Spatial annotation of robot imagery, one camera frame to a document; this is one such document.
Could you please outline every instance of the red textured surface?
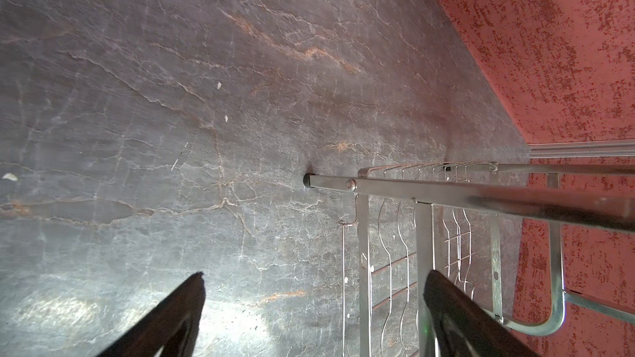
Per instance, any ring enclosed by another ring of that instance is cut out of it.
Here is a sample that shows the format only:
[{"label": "red textured surface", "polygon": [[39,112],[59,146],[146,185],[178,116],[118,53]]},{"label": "red textured surface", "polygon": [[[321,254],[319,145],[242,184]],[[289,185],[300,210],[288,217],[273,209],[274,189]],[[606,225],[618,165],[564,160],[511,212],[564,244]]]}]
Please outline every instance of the red textured surface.
[{"label": "red textured surface", "polygon": [[[560,159],[538,162],[635,164],[635,158]],[[635,196],[635,177],[565,175],[563,189]],[[532,187],[546,187],[544,175],[532,174]],[[635,307],[635,235],[565,226],[565,287],[620,306]],[[521,240],[514,317],[541,322],[550,312],[549,244],[546,222],[525,220]],[[565,324],[555,334],[516,333],[543,356],[635,355],[635,325],[567,304]]]},{"label": "red textured surface", "polygon": [[439,0],[530,143],[635,138],[635,0]]}]

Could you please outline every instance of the screw head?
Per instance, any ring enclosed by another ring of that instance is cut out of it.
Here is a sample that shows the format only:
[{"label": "screw head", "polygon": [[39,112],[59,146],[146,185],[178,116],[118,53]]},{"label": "screw head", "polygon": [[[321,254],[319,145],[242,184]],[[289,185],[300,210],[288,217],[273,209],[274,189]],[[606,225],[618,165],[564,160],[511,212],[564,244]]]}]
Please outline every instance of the screw head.
[{"label": "screw head", "polygon": [[353,191],[356,187],[357,185],[355,184],[355,180],[349,179],[346,181],[346,189]]}]

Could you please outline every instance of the metal rack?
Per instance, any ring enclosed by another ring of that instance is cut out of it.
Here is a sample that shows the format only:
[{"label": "metal rack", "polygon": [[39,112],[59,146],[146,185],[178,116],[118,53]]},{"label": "metal rack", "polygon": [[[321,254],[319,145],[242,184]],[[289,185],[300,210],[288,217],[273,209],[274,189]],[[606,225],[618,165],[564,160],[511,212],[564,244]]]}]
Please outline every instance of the metal rack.
[{"label": "metal rack", "polygon": [[[552,189],[500,186],[503,174],[529,172],[547,174]],[[630,176],[635,175],[635,166],[417,163],[362,169],[357,178],[307,174],[306,186],[356,194],[356,219],[342,224],[342,255],[346,253],[344,229],[356,225],[360,356],[438,353],[422,292],[417,291],[417,284],[424,284],[432,269],[444,273],[472,298],[475,290],[487,290],[491,310],[484,310],[506,327],[529,335],[544,336],[559,329],[565,320],[565,302],[635,324],[633,312],[565,289],[561,240],[564,222],[635,231],[635,210],[631,209],[635,199],[557,190],[559,174]],[[503,313],[499,214],[549,221],[552,309],[543,323],[524,323]],[[483,237],[484,229],[489,229],[491,282],[475,281],[484,278],[482,268],[474,276],[473,239]],[[344,259],[342,265],[344,291]],[[415,273],[417,279],[412,281]],[[417,292],[417,304],[411,302],[413,292]],[[487,305],[478,302],[481,307]]]}]

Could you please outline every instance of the metal bar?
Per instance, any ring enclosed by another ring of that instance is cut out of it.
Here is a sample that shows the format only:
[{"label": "metal bar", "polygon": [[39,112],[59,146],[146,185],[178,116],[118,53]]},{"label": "metal bar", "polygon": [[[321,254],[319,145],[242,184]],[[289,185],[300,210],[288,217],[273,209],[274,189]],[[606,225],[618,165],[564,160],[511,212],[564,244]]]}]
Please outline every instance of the metal bar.
[{"label": "metal bar", "polygon": [[635,199],[587,192],[311,175],[310,186],[635,232]]},{"label": "metal bar", "polygon": [[412,254],[408,254],[407,256],[401,257],[399,259],[395,259],[395,260],[393,260],[393,262],[390,262],[388,265],[382,266],[379,269],[375,269],[375,271],[373,272],[373,275],[375,275],[375,274],[377,274],[377,273],[379,273],[379,272],[381,272],[383,270],[388,269],[391,265],[395,265],[395,264],[397,264],[399,262],[402,262],[402,261],[404,261],[404,260],[406,260],[408,258],[412,258],[415,255],[417,255],[417,252],[413,252]]},{"label": "metal bar", "polygon": [[432,204],[415,204],[415,226],[417,227],[417,296],[419,351],[422,357],[436,356],[436,337],[430,311],[424,300],[425,279],[436,267],[434,248],[434,221]]},{"label": "metal bar", "polygon": [[616,318],[617,320],[635,324],[635,311],[622,310],[624,309],[623,306],[618,306],[605,300],[588,298],[571,290],[566,291],[565,300],[569,303],[597,311],[598,313],[606,314],[607,316]]},{"label": "metal bar", "polygon": [[495,320],[503,322],[503,286],[500,269],[500,219],[498,215],[489,226],[491,239],[491,303]]},{"label": "metal bar", "polygon": [[393,294],[391,294],[391,296],[389,296],[388,298],[382,300],[381,302],[379,302],[378,304],[374,305],[372,307],[372,310],[376,310],[378,307],[380,307],[381,305],[385,304],[386,302],[390,301],[391,298],[395,298],[396,296],[399,296],[401,294],[403,294],[404,292],[406,292],[409,289],[412,289],[412,287],[416,286],[417,282],[414,282],[412,284],[410,284],[407,287],[402,288],[401,290],[394,292]]},{"label": "metal bar", "polygon": [[360,194],[358,204],[358,238],[360,240],[360,357],[370,357],[370,246],[368,238],[368,195]]},{"label": "metal bar", "polygon": [[635,176],[635,165],[614,164],[475,164],[470,169],[474,171],[496,172],[558,172],[560,174],[598,174]]},{"label": "metal bar", "polygon": [[530,158],[635,156],[635,139],[531,144]]}]

